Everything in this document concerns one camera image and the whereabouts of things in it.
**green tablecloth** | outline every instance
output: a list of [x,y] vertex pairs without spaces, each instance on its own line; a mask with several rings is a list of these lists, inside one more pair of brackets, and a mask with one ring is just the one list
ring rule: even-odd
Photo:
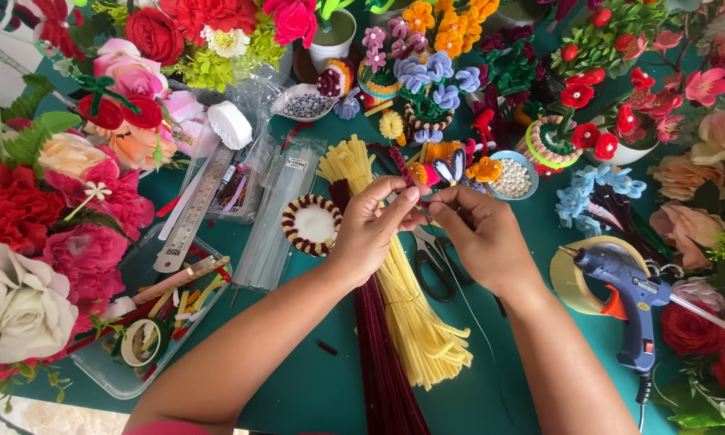
[[[558,35],[559,32],[560,30],[557,29],[554,35]],[[542,28],[538,30],[537,35],[536,45],[539,53],[544,54],[557,48],[556,39],[552,35],[545,34]],[[62,89],[69,87],[69,83],[64,83],[54,75],[48,62],[44,62],[38,71],[52,77]],[[582,116],[589,118],[589,113],[595,113],[599,103],[609,100],[627,88],[628,77],[621,77],[618,81],[608,81],[600,101],[593,104],[593,111],[589,107],[581,111]],[[54,103],[49,101],[46,110],[50,110],[52,104]],[[353,133],[366,142],[380,142],[383,138],[378,133],[379,118],[380,115],[365,118],[359,114],[347,122],[329,114],[326,118],[316,122],[313,128],[304,129],[300,135],[326,140],[329,145],[336,145],[340,140],[348,138]],[[457,111],[454,124],[448,130],[446,139],[463,139],[474,135],[468,127],[471,121],[472,114],[463,104]],[[275,117],[272,120],[273,131],[277,139],[284,136],[294,125],[295,122],[285,118]],[[582,234],[574,229],[560,228],[558,217],[554,212],[554,203],[557,202],[556,190],[569,183],[570,173],[581,169],[586,164],[588,162],[580,161],[567,168],[563,173],[553,176],[550,180],[542,180],[537,192],[529,199],[511,202],[512,210],[519,219],[532,257],[548,285],[550,285],[548,267],[557,246],[583,238]],[[649,183],[650,180],[645,175],[647,165],[647,160],[632,165],[634,168],[631,173],[632,177]],[[157,209],[174,199],[182,178],[183,173],[180,171],[161,170],[142,180],[139,184],[139,191],[152,200]],[[652,202],[656,196],[656,188],[657,186],[652,184],[645,196],[635,202],[635,207],[644,216],[649,215],[656,208]],[[327,194],[327,182],[317,178],[312,192]],[[251,226],[216,222],[213,228],[203,224],[198,236],[222,254],[230,255],[231,262],[235,264],[241,256],[250,229]],[[409,258],[413,260],[412,254],[415,251],[413,236],[405,233],[399,237]],[[299,275],[318,262],[317,259],[293,251],[285,279]],[[438,303],[427,298],[446,323],[459,328],[470,327],[472,333],[468,339],[469,350],[474,356],[472,367],[463,369],[455,379],[435,385],[429,392],[423,388],[415,389],[416,398],[432,433],[436,435],[540,433],[509,322],[500,316],[499,309],[489,291],[474,285],[464,287],[464,294],[491,341],[494,355],[489,351],[478,330],[478,325],[473,321],[461,296],[457,296],[449,303]],[[233,292],[229,290],[227,296],[221,297],[220,303],[216,304],[204,318],[178,352],[175,360],[263,295],[243,290],[239,294],[234,308],[230,310],[232,296]],[[656,315],[659,314],[659,308],[656,307],[653,310]],[[628,409],[636,418],[638,404],[635,402],[635,398],[638,379],[631,370],[620,366],[615,360],[615,353],[621,346],[621,322],[612,317],[588,316],[571,310],[570,313],[607,369]],[[354,327],[355,314],[352,298],[349,295],[268,378],[244,409],[238,427],[280,435],[301,432],[348,435],[366,433],[365,402],[362,395],[359,353]],[[656,336],[661,337],[659,329],[656,331]],[[316,345],[317,340],[324,341],[338,349],[338,356],[331,356],[319,349]],[[661,340],[657,343],[657,351],[659,359],[671,355],[670,350]],[[75,383],[67,389],[65,403],[116,412],[131,412],[134,408],[137,399],[113,399],[80,371],[70,359],[59,361],[57,364],[60,366],[61,374]],[[220,367],[218,370],[222,371],[226,368]],[[658,382],[667,383],[674,372],[676,372],[674,363],[665,364],[658,372]],[[192,373],[187,374],[187,381],[193,382]],[[54,400],[57,390],[49,387],[44,379],[39,379],[17,388],[17,394],[39,400]],[[512,414],[512,423],[505,415],[501,402],[502,397]],[[181,398],[181,391],[178,391],[177,399],[181,400]],[[675,433],[676,426],[666,420],[670,414],[668,408],[648,405],[644,433],[655,433],[656,435]]]

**clear plastic tray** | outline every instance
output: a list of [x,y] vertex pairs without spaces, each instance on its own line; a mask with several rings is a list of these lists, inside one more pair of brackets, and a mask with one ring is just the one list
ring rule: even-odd
[[[163,227],[164,223],[160,222],[151,228],[145,234],[145,237],[139,240],[139,249],[132,248],[120,264],[118,264],[118,269],[121,271],[121,277],[125,284],[125,292],[119,293],[117,296],[133,296],[140,287],[149,286],[156,282],[159,272],[155,271],[152,266],[156,260],[156,255],[164,248],[164,241],[158,239],[158,233],[160,233]],[[219,259],[223,256],[198,237],[193,239],[193,244],[202,251],[214,255],[215,258]],[[227,267],[229,273],[232,273],[233,269],[231,268],[230,262],[226,263],[225,267]],[[204,290],[209,286],[215,276],[217,274],[214,272],[208,273],[196,280],[187,289],[191,292],[196,289]],[[133,367],[128,366],[119,359],[116,360],[102,347],[102,342],[109,339],[112,336],[112,332],[103,334],[97,341],[70,355],[70,358],[72,358],[72,361],[75,362],[77,367],[96,381],[112,397],[121,400],[132,399],[142,394],[158,374],[167,367],[177,350],[193,334],[193,330],[196,329],[196,326],[198,326],[212,309],[212,306],[220,299],[222,292],[229,286],[229,283],[225,283],[215,291],[212,301],[207,305],[207,308],[201,316],[193,322],[187,333],[179,341],[175,344],[174,342],[170,343],[170,347],[159,361],[158,367],[145,382],[142,382],[142,378],[134,372]]]

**plastic container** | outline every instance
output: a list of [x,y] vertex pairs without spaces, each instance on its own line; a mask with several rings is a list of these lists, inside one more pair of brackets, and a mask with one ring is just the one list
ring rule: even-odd
[[[155,271],[151,265],[156,260],[158,252],[164,248],[163,241],[158,239],[158,233],[164,227],[164,223],[158,223],[150,231],[145,234],[145,237],[139,240],[139,248],[132,248],[131,251],[123,258],[118,264],[118,270],[121,271],[121,277],[125,284],[125,292],[119,293],[118,296],[133,296],[137,293],[137,289],[144,286],[152,285],[156,282],[159,272]],[[214,255],[215,258],[222,258],[222,254],[215,251],[211,246],[204,243],[198,237],[193,239],[195,244],[202,251]],[[201,258],[193,258],[188,256],[191,262],[198,261]],[[232,272],[231,263],[224,265],[228,268],[229,272]],[[204,290],[213,281],[217,273],[210,272],[198,280],[192,285],[186,286],[188,290],[193,292],[196,289]],[[146,380],[142,381],[142,377],[138,376],[134,368],[127,365],[120,359],[116,359],[110,355],[110,353],[102,347],[102,343],[105,340],[112,338],[112,331],[110,333],[103,334],[97,341],[89,344],[76,351],[70,358],[75,362],[80,370],[83,370],[88,376],[91,377],[96,383],[98,383],[103,389],[105,389],[112,397],[116,399],[126,400],[136,397],[150,385],[150,382],[163,371],[169,361],[171,361],[174,354],[182,347],[182,344],[187,340],[188,337],[193,334],[193,330],[196,326],[204,319],[207,313],[212,309],[212,306],[220,299],[220,295],[230,286],[229,283],[225,283],[222,287],[215,291],[212,300],[206,303],[201,316],[193,322],[188,331],[180,338],[179,341],[171,341],[169,343],[169,349],[166,351],[163,357],[158,361],[158,367],[153,374]]]
[[491,183],[483,183],[483,185],[486,187],[486,190],[489,191],[495,198],[504,201],[525,200],[526,198],[531,197],[534,191],[537,190],[537,186],[540,184],[540,176],[537,175],[537,171],[534,170],[534,164],[532,164],[529,159],[527,159],[523,154],[517,153],[516,151],[505,150],[498,151],[492,154],[491,158],[492,160],[512,159],[514,162],[521,163],[521,165],[526,168],[526,173],[529,174],[529,181],[532,182],[532,186],[529,188],[529,191],[517,198],[500,195],[499,193],[497,193],[497,191],[494,190]]

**red pipe cleaner bow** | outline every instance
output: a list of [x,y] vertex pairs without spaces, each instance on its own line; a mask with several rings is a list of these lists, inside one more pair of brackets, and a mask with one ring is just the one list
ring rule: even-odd
[[488,127],[488,124],[494,119],[494,111],[490,108],[485,108],[478,116],[475,117],[475,121],[472,126],[478,129],[478,135],[481,136],[481,143],[483,144],[482,156],[485,157],[488,152],[488,141],[494,141],[492,130]]
[[[85,55],[72,42],[69,34],[67,2],[65,0],[32,0],[32,3],[37,5],[45,15],[45,19],[39,24],[41,30],[38,39],[48,41],[52,46],[58,48],[64,57],[77,57],[78,60],[85,60]],[[80,11],[73,9],[72,15],[75,17],[75,25],[83,24],[83,14]]]

